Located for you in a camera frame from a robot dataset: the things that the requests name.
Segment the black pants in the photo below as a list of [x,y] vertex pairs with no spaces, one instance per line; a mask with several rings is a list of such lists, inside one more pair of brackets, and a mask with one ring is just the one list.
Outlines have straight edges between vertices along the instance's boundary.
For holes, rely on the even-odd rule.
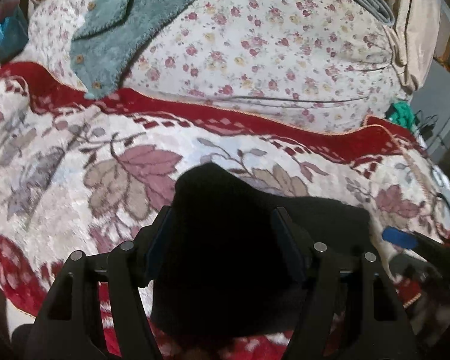
[[362,208],[260,191],[216,164],[196,166],[176,181],[171,216],[148,254],[153,324],[183,347],[206,348],[292,330],[311,283],[307,261],[275,222],[279,207],[345,257],[371,244]]

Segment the green cloth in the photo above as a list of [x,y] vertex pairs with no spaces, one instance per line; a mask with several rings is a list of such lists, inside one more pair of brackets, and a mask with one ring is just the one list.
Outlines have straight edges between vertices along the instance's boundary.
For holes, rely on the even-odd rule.
[[409,132],[415,130],[416,116],[406,101],[398,101],[391,104],[385,112],[385,119],[407,129]]

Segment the red white floral blanket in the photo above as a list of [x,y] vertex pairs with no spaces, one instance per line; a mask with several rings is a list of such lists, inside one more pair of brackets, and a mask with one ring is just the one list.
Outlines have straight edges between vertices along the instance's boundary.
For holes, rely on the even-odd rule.
[[316,133],[213,106],[122,89],[102,101],[36,63],[0,70],[0,295],[31,322],[68,254],[107,252],[150,224],[176,181],[214,163],[260,191],[324,197],[386,226],[450,237],[443,186],[418,141],[376,117]]

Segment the beige curtain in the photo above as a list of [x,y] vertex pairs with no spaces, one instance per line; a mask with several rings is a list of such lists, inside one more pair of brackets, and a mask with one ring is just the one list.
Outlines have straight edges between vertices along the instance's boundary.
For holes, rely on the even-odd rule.
[[393,67],[411,94],[424,86],[437,45],[441,0],[385,0],[395,23],[387,27]]

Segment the floral rose bed sheet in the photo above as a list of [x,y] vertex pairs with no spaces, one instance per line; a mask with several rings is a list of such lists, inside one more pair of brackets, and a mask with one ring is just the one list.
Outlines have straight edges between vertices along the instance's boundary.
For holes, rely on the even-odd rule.
[[197,0],[122,84],[321,132],[351,130],[407,99],[384,27],[353,0]]

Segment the blue plastic bag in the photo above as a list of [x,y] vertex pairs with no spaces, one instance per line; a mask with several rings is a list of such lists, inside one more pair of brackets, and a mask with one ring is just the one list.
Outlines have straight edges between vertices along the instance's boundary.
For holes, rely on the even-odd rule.
[[28,22],[19,6],[0,22],[0,63],[7,63],[28,43]]

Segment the teal fleece garment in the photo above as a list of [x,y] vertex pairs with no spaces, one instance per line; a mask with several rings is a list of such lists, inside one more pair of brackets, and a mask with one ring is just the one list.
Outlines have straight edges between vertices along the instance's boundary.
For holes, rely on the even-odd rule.
[[115,92],[136,53],[196,0],[93,0],[70,41],[70,68],[97,100]]

